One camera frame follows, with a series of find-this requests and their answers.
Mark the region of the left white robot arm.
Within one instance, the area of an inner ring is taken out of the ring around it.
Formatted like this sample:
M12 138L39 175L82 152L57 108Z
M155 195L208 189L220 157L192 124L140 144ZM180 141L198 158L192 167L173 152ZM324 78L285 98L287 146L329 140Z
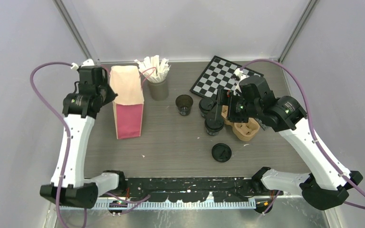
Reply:
M100 109L114 101L107 71L101 66L80 66L75 91L63 100L60 120L64 134L57 167L49 184L40 187L40 196L58 206L91 209L107 192L120 197L127 183L122 171L107 170L85 178L84 164L88 139Z

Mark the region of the black lidded coffee cup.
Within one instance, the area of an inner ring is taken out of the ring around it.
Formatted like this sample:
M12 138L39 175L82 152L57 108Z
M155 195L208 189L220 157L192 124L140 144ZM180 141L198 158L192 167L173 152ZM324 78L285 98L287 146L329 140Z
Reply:
M211 112L211 110L214 108L216 104L216 101L211 97L204 97L199 101L198 107L200 110L201 117L211 119L214 117L214 114Z

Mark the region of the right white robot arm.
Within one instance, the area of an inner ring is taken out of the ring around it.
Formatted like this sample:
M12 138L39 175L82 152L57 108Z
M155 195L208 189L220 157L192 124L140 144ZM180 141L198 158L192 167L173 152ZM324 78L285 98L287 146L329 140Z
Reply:
M308 115L291 96L276 98L265 78L249 76L239 82L239 93L220 89L216 95L219 106L227 107L227 120L247 123L260 120L282 136L298 153L310 173L281 172L262 167L252 176L252 188L259 195L281 190L300 195L312 207L326 210L342 205L348 190L358 185L363 176L344 167L326 148L308 124Z

